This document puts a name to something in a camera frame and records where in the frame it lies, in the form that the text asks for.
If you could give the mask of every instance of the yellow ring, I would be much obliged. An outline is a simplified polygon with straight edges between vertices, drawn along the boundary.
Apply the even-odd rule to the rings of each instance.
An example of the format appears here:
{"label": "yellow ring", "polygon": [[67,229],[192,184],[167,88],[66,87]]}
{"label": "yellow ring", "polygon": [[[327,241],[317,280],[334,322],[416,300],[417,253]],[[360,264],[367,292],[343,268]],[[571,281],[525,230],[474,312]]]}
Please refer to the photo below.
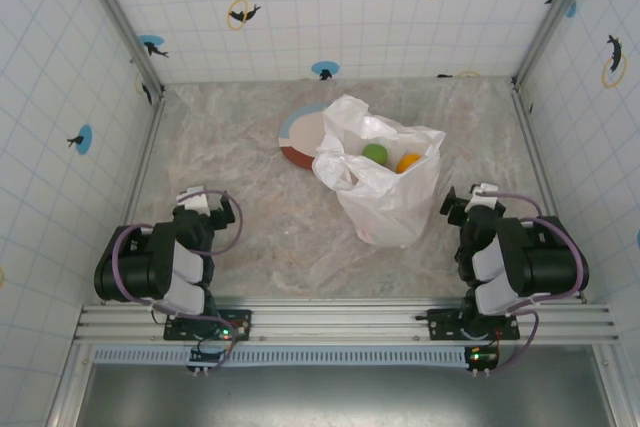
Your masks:
{"label": "yellow ring", "polygon": [[[242,17],[242,23],[238,27],[234,27],[233,25],[231,25],[231,11],[240,2],[244,3],[244,16]],[[233,4],[231,4],[231,7],[229,7],[229,12],[227,12],[227,25],[231,30],[240,30],[242,27],[244,27],[244,24],[247,21],[247,15],[249,15],[249,2],[247,2],[247,0],[235,0]]]}
{"label": "yellow ring", "polygon": [[140,82],[138,82],[139,78],[140,78],[140,72],[136,72],[136,78],[133,81],[133,86],[136,88],[136,92],[138,92],[138,94],[142,95],[144,93],[144,91],[142,90],[142,80],[140,80]]}
{"label": "yellow ring", "polygon": [[602,85],[604,85],[606,89],[613,89],[624,78],[624,74],[627,73],[627,57],[622,53],[620,54],[620,56],[622,57],[622,60],[624,60],[624,66],[622,67],[622,73],[620,74],[620,78],[616,80],[613,84],[607,84],[607,67],[611,65],[611,63],[613,62],[613,59],[609,58],[609,60],[607,60],[604,63],[604,68],[602,69]]}

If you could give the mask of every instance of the cable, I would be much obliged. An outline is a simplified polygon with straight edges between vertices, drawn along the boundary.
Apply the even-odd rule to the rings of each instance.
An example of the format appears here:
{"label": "cable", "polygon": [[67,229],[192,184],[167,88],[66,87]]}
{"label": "cable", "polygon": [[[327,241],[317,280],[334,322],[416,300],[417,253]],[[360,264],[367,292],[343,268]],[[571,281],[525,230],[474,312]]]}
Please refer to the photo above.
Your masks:
{"label": "cable", "polygon": [[540,207],[540,204],[538,204],[538,202],[533,200],[531,197],[527,197],[526,195],[508,194],[506,192],[476,192],[475,195],[477,195],[479,197],[504,197],[506,199],[524,200],[525,202],[529,202],[531,205],[533,205],[536,208],[536,211],[538,212],[538,215],[540,217],[542,217],[542,215],[543,215],[542,214],[542,208]]}
{"label": "cable", "polygon": [[226,197],[227,199],[229,199],[231,203],[235,205],[236,210],[238,211],[238,232],[236,233],[236,236],[233,238],[233,240],[231,240],[231,242],[229,242],[224,249],[217,250],[215,252],[207,252],[202,250],[189,250],[189,252],[192,252],[197,255],[207,255],[209,257],[213,257],[214,255],[220,255],[220,254],[224,254],[225,252],[228,252],[233,248],[234,245],[236,245],[236,243],[238,242],[238,239],[240,238],[240,234],[242,233],[242,227],[244,226],[244,217],[242,215],[242,208],[240,207],[240,204],[236,199],[234,199],[231,195],[229,195],[226,190],[204,189],[204,190],[201,190],[200,192],[192,192],[178,199],[178,203],[183,202],[187,199],[190,199],[191,197],[197,197],[198,195],[203,195],[203,194],[204,195],[207,195],[207,194],[222,195],[223,197]]}
{"label": "cable", "polygon": [[556,234],[560,239],[567,245],[571,253],[573,254],[573,259],[576,262],[576,281],[566,292],[561,294],[551,294],[551,295],[540,295],[538,297],[532,297],[531,299],[523,300],[518,302],[517,304],[509,307],[507,309],[507,313],[512,313],[518,310],[520,307],[524,307],[526,305],[530,305],[533,302],[542,302],[546,300],[558,300],[558,299],[566,299],[567,297],[571,297],[573,294],[580,290],[582,287],[582,282],[584,280],[584,265],[582,264],[582,257],[580,255],[580,251],[578,250],[578,246],[571,240],[571,238],[565,234],[561,229],[553,225],[551,222],[546,221],[544,219],[538,219],[537,217],[525,217],[520,219],[521,222],[534,222],[536,224],[540,224],[543,227],[546,227],[551,232]]}
{"label": "cable", "polygon": [[486,339],[486,338],[487,338],[487,336],[489,335],[489,334],[484,334],[484,335],[482,335],[482,336],[480,336],[480,337],[473,337],[472,335],[467,334],[467,333],[465,332],[465,330],[464,330],[462,327],[460,328],[460,333],[461,333],[462,335],[464,335],[464,336],[465,336],[467,339],[469,339],[469,340],[484,340],[484,339]]}
{"label": "cable", "polygon": [[[203,342],[207,342],[207,341],[209,341],[209,340],[213,340],[213,336],[215,335],[215,333],[216,333],[216,331],[215,331],[215,329],[214,329],[214,330],[211,332],[211,335],[210,335],[210,336],[208,336],[208,337],[203,337],[202,339],[200,339],[200,340],[198,341],[198,344],[196,345],[196,350],[198,351],[198,353],[199,353],[200,355],[205,355],[205,353],[204,353],[204,352],[202,352],[202,350],[200,350],[200,346],[202,345],[202,343],[203,343]],[[217,354],[221,354],[221,353],[223,353],[225,350],[226,350],[226,349],[222,349],[220,352],[216,352],[216,353],[217,353]]]}
{"label": "cable", "polygon": [[154,310],[151,310],[151,318],[153,318],[153,321],[158,324],[158,325],[165,325],[165,322],[158,322],[158,319],[156,319],[156,313]]}
{"label": "cable", "polygon": [[500,362],[500,330],[496,329],[495,332],[496,332],[496,338],[494,339],[494,342],[496,342],[496,355],[497,355],[498,362]]}
{"label": "cable", "polygon": [[491,375],[499,374],[500,372],[504,372],[510,367],[513,367],[514,364],[519,362],[522,359],[522,356],[529,350],[531,347],[531,343],[533,342],[533,338],[536,336],[536,332],[538,331],[538,326],[540,325],[540,316],[535,310],[520,310],[513,313],[514,316],[521,315],[533,315],[535,317],[535,321],[533,323],[533,328],[531,329],[531,333],[529,334],[529,338],[525,342],[524,346],[509,360],[507,360],[504,364],[499,365],[495,369],[491,371]]}

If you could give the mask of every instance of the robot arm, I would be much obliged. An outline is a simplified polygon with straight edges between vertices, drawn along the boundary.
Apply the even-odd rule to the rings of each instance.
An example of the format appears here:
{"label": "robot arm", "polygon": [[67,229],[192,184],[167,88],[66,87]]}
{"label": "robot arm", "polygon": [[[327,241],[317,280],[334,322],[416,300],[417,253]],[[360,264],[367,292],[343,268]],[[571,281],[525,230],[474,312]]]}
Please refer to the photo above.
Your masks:
{"label": "robot arm", "polygon": [[[134,297],[153,301],[176,313],[215,315],[215,302],[208,290],[213,261],[210,256],[190,251],[210,251],[214,232],[233,222],[235,216],[227,198],[222,198],[221,208],[211,211],[207,197],[199,195],[179,203],[171,222],[157,223],[153,229],[134,230],[122,243],[118,255],[126,289]],[[94,286],[102,300],[127,301],[111,268],[113,247],[126,227],[116,229],[95,271]]]}
{"label": "robot arm", "polygon": [[[499,194],[497,187],[488,184],[472,186],[471,193],[470,200],[461,199],[451,188],[440,210],[448,216],[449,224],[460,228],[455,260],[460,278],[470,289],[459,309],[427,311],[430,337],[478,341],[495,340],[499,335],[503,340],[518,340],[517,321],[509,314],[537,316],[534,310],[518,309],[583,290],[589,282],[588,265],[560,220],[543,216],[535,201]],[[496,198],[499,196],[528,200],[539,216],[504,218],[505,208]],[[486,346],[476,349],[491,350]],[[493,359],[485,366],[495,368],[496,364]]]}

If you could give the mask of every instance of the metal rail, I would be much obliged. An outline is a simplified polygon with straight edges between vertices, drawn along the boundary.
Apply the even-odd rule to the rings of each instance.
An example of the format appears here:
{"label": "metal rail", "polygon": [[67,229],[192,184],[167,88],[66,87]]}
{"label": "metal rail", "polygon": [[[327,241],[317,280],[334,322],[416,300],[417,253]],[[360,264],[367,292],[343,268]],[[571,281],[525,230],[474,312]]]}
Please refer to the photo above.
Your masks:
{"label": "metal rail", "polygon": [[529,158],[533,165],[533,173],[536,176],[536,182],[540,189],[540,195],[542,195],[542,203],[544,204],[545,211],[550,215],[558,215],[558,206],[553,198],[553,192],[551,191],[551,185],[549,184],[549,177],[546,169],[544,168],[540,149],[538,148],[538,143],[533,135],[533,129],[531,128],[531,123],[529,122],[529,117],[524,108],[520,93],[512,91],[511,100],[513,101],[513,107],[516,111],[516,115],[518,116],[518,122],[520,123],[520,129],[524,136],[527,152],[529,153]]}
{"label": "metal rail", "polygon": [[158,135],[158,127],[162,120],[162,112],[164,111],[166,101],[167,100],[164,97],[160,98],[160,101],[149,120],[149,126],[145,132],[144,144],[140,155],[138,156],[138,167],[136,168],[133,182],[131,183],[131,188],[129,190],[129,201],[127,202],[127,206],[120,217],[120,225],[133,223],[133,216],[135,215],[135,209],[138,205],[140,194],[142,193],[142,184],[144,183],[144,177],[147,174],[149,159],[151,158],[151,152],[156,141],[156,136]]}
{"label": "metal rail", "polygon": [[[416,321],[430,308],[457,307],[456,299],[222,299],[226,309],[250,309],[251,341],[242,345],[430,345],[470,346],[471,341],[432,341],[425,321]],[[606,304],[571,299],[537,307],[540,328],[534,345],[617,344],[618,333]],[[524,343],[533,320],[518,320]],[[106,345],[176,345],[163,340],[164,327],[153,322],[147,308],[132,305],[86,306],[75,343]],[[193,345],[184,342],[182,345]]]}
{"label": "metal rail", "polygon": [[100,0],[100,2],[113,22],[113,26],[117,30],[118,34],[120,34],[120,38],[127,47],[127,50],[131,54],[133,62],[138,67],[140,75],[144,79],[145,85],[149,89],[155,91],[158,98],[161,97],[162,83],[160,82],[160,78],[153,68],[153,65],[151,65],[149,57],[138,40],[138,37],[122,10],[122,7],[120,7],[120,3],[118,0]]}
{"label": "metal rail", "polygon": [[553,0],[549,14],[544,19],[540,29],[538,29],[538,32],[531,43],[531,47],[527,51],[527,55],[520,65],[518,73],[515,75],[516,89],[519,89],[527,80],[529,75],[531,75],[538,59],[549,44],[553,33],[558,28],[558,25],[560,25],[560,22],[564,19],[564,16],[573,1],[574,0]]}
{"label": "metal rail", "polygon": [[628,391],[624,385],[620,369],[624,368],[626,362],[621,363],[617,358],[615,349],[621,350],[622,346],[594,345],[594,362],[600,380],[602,381],[603,398],[609,403],[611,414],[611,425],[616,427],[637,427],[640,425],[640,418],[637,417],[631,403],[636,399],[630,399]]}

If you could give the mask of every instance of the dolphin sticker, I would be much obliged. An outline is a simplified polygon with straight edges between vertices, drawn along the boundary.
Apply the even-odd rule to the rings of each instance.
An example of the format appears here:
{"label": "dolphin sticker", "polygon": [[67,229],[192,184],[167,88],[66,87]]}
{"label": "dolphin sticker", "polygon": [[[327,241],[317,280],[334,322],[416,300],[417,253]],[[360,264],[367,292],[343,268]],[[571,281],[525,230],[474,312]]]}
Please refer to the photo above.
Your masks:
{"label": "dolphin sticker", "polygon": [[146,85],[141,84],[142,85],[142,90],[144,91],[145,94],[147,94],[147,100],[149,101],[149,105],[153,105],[153,102],[151,101],[151,92],[149,92],[149,89],[147,88]]}
{"label": "dolphin sticker", "polygon": [[83,141],[84,141],[84,136],[82,135],[78,135],[73,139],[67,139],[67,142],[69,142],[69,147],[71,147],[73,144],[80,145]]}
{"label": "dolphin sticker", "polygon": [[333,76],[338,73],[340,66],[335,62],[329,60],[323,60],[316,62],[311,66],[311,71],[318,75],[320,80],[333,79]]}
{"label": "dolphin sticker", "polygon": [[230,11],[229,15],[236,19],[238,22],[246,22],[248,20],[253,19],[253,16],[256,15],[256,12],[258,11],[258,9],[260,9],[260,7],[256,4],[253,4],[253,10],[247,12],[247,18],[245,19],[244,17],[244,10],[241,10],[240,12],[234,12],[234,11]]}
{"label": "dolphin sticker", "polygon": [[622,59],[622,44],[620,40],[615,38],[613,35],[609,36],[609,40],[607,40],[607,44],[613,45],[613,54],[611,55],[611,59],[613,59],[613,63],[609,70],[611,73],[615,72],[618,66],[620,65],[620,59]]}
{"label": "dolphin sticker", "polygon": [[160,50],[158,50],[158,47],[164,44],[164,39],[162,37],[159,37],[157,35],[143,34],[139,35],[138,38],[140,39],[140,42],[142,42],[142,45],[147,48],[147,52],[149,52],[149,55],[156,54],[169,58],[167,52],[161,52]]}

